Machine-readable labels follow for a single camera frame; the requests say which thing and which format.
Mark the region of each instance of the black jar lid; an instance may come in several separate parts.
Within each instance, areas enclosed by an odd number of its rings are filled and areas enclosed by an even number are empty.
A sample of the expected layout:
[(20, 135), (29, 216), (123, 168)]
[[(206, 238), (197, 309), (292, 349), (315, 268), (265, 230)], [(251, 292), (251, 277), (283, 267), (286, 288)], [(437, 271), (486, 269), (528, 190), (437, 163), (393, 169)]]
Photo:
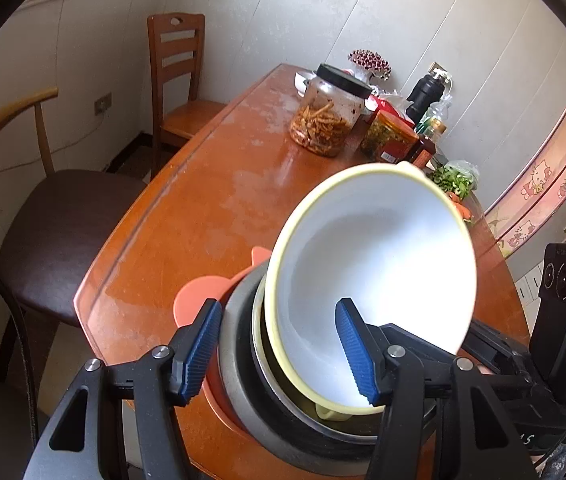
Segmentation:
[(316, 70), (316, 75), (335, 87), (346, 91), (348, 94), (355, 95), (361, 99), (367, 99), (372, 93), (372, 89), (369, 85), (366, 85), (354, 76), (332, 65), (321, 63)]

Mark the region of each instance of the black cable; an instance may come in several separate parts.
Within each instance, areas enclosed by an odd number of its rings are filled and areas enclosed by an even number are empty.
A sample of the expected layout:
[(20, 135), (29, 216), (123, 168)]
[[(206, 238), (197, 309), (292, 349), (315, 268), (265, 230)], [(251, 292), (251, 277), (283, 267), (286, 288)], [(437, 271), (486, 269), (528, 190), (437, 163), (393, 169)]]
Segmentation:
[(554, 452), (554, 450), (556, 450), (557, 447), (560, 446), (560, 444), (562, 444), (563, 439), (565, 439), (566, 437), (566, 430), (563, 432), (563, 434), (559, 437), (559, 439), (556, 441), (556, 444), (554, 444), (550, 449), (548, 449), (545, 454), (543, 456), (541, 456), (536, 462), (534, 462), (534, 469), (536, 469), (538, 466), (540, 466), (543, 462), (545, 462), (550, 455)]
[(0, 278), (0, 295), (10, 310), (12, 322), (16, 327), (16, 336), (21, 347), (21, 357), (25, 368), (26, 393), (28, 397), (28, 412), (30, 416), (30, 437), (32, 439), (32, 449), (39, 441), (39, 419), (37, 417), (37, 394), (34, 388), (34, 372), (32, 371), (32, 358), (30, 356), (30, 346), (28, 344), (28, 333), (25, 329), (25, 319), (21, 307), (16, 301), (12, 290)]

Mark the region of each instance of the metal screw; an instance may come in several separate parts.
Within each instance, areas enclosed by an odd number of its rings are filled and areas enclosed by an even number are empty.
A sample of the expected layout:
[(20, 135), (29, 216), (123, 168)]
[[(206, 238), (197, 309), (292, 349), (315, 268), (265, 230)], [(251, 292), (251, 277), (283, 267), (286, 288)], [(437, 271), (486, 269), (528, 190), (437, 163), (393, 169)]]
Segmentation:
[(88, 359), (86, 361), (86, 364), (84, 365), (84, 368), (88, 372), (93, 372), (95, 370), (98, 370), (99, 368), (101, 368), (101, 360), (97, 359), (96, 357), (93, 357), (92, 359)]
[(472, 362), (467, 357), (461, 357), (457, 359), (456, 366), (458, 366), (464, 372), (474, 368), (474, 364), (472, 364)]
[(160, 359), (161, 357), (165, 357), (169, 353), (170, 353), (170, 349), (165, 345), (155, 346), (152, 349), (152, 357), (154, 359)]
[(392, 345), (387, 349), (387, 353), (390, 354), (390, 357), (403, 357), (405, 355), (405, 348), (401, 345)]

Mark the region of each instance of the small white bowl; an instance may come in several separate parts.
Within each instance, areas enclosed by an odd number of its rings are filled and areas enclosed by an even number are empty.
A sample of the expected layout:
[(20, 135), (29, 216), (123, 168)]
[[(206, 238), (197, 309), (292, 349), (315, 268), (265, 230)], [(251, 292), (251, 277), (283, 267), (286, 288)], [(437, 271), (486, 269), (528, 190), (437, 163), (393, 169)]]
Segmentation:
[(316, 74), (314, 72), (305, 72), (301, 70), (297, 72), (294, 76), (294, 86), (297, 88), (298, 94), (303, 97), (305, 95), (305, 89), (307, 88), (307, 82), (310, 79), (314, 79)]
[(447, 196), (408, 162), (364, 164), (312, 190), (285, 223), (266, 277), (269, 340), (284, 373), (327, 410), (382, 410), (359, 394), (334, 324), (350, 297), (365, 322), (395, 323), (456, 353), (474, 311), (476, 261)]

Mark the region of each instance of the white wall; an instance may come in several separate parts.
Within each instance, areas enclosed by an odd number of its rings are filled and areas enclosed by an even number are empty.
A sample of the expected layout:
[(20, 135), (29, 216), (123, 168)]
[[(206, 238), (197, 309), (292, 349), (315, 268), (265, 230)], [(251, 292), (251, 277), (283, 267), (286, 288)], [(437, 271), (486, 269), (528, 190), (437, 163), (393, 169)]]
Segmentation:
[[(388, 60), (389, 87), (405, 95), (440, 63), (454, 79), (442, 150), (479, 166), (485, 207), (566, 107), (566, 29), (541, 0), (165, 0), (164, 9), (205, 14), (201, 98), (228, 102), (280, 62), (345, 67), (355, 48)], [(166, 109), (185, 102), (186, 83)], [(146, 76), (140, 128), (147, 132), (150, 109)], [(556, 229), (532, 237), (534, 254), (531, 241), (517, 251), (512, 272), (537, 264)]]
[[(161, 6), (160, 0), (54, 0), (17, 10), (1, 28), (0, 106), (58, 86), (58, 99), (43, 105), (57, 170), (101, 170), (138, 134), (145, 19)], [(110, 91), (112, 108), (95, 117), (94, 100)], [(26, 112), (0, 133), (0, 244), (44, 176), (38, 158), (34, 114)], [(0, 338), (7, 316), (0, 300)]]

